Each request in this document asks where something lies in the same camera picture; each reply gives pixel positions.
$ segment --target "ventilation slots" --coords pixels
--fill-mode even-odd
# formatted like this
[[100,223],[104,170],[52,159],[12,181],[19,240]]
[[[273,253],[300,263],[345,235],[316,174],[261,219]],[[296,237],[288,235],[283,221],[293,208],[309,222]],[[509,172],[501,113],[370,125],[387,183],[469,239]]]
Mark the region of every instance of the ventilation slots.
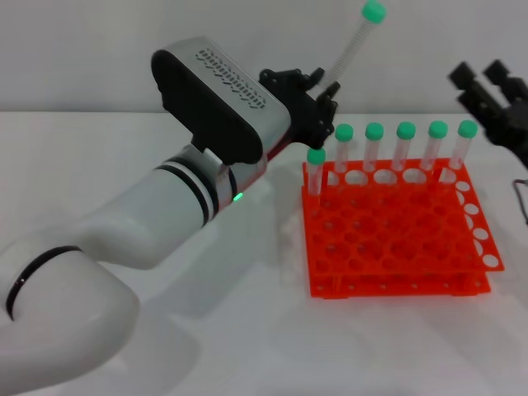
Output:
[[216,77],[222,79],[222,83],[231,88],[231,92],[238,94],[252,109],[263,109],[266,107],[266,99],[261,97],[255,88],[251,88],[247,82],[240,78],[225,62],[217,56],[212,49],[202,49],[196,54],[196,59],[213,72]]

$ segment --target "white wall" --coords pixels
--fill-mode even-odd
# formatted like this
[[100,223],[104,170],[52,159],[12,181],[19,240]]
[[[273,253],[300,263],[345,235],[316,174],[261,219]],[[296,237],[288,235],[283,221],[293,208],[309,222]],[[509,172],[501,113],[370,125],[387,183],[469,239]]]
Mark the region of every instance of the white wall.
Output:
[[[501,58],[528,78],[528,1],[385,0],[340,112],[459,111],[446,74]],[[247,71],[328,68],[363,0],[3,0],[0,110],[160,111],[150,55],[208,35]]]

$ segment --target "robotic arm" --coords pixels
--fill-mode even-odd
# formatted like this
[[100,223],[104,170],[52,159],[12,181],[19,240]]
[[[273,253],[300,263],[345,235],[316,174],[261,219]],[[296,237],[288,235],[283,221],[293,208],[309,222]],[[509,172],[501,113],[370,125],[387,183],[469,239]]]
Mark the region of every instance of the robotic arm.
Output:
[[70,380],[115,355],[133,332],[134,292],[97,262],[146,270],[204,227],[293,142],[333,132],[339,84],[313,99],[323,70],[251,79],[205,38],[154,54],[163,106],[193,138],[99,210],[33,233],[0,254],[0,395]]
[[475,79],[468,64],[460,64],[450,80],[463,91],[458,98],[460,104],[482,125],[488,140],[509,149],[528,167],[528,87],[521,78],[509,74],[499,60],[484,71],[510,103],[505,109]]

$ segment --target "test tube rack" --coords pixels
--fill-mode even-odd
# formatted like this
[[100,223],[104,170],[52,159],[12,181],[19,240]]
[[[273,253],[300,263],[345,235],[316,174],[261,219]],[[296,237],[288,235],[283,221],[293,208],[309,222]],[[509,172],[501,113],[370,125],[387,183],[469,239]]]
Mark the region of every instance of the test tube rack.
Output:
[[401,172],[378,160],[335,173],[323,165],[320,196],[307,191],[304,233],[312,297],[478,295],[491,291],[488,271],[504,271],[497,246],[463,166],[439,158],[429,172],[408,159]]

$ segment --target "green cap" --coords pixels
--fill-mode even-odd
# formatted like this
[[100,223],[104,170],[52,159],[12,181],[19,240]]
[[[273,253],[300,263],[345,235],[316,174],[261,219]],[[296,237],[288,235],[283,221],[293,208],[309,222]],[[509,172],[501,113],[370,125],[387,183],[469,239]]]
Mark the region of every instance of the green cap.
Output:
[[477,135],[479,126],[476,122],[466,120],[462,121],[459,126],[459,135],[466,139],[472,139]]
[[361,14],[368,22],[379,25],[387,16],[387,8],[377,0],[368,0]]
[[403,140],[410,140],[416,134],[416,126],[412,122],[402,122],[398,125],[398,132],[396,135]]
[[322,165],[326,158],[327,153],[324,151],[324,148],[320,148],[319,150],[314,150],[313,148],[310,148],[308,150],[308,157],[306,159],[309,163],[313,165]]
[[340,124],[336,128],[336,139],[340,142],[348,142],[354,136],[354,128],[349,124]]
[[449,127],[444,121],[433,121],[429,126],[429,136],[435,139],[444,139]]
[[383,126],[378,122],[371,122],[366,126],[365,136],[368,140],[381,140],[383,138]]

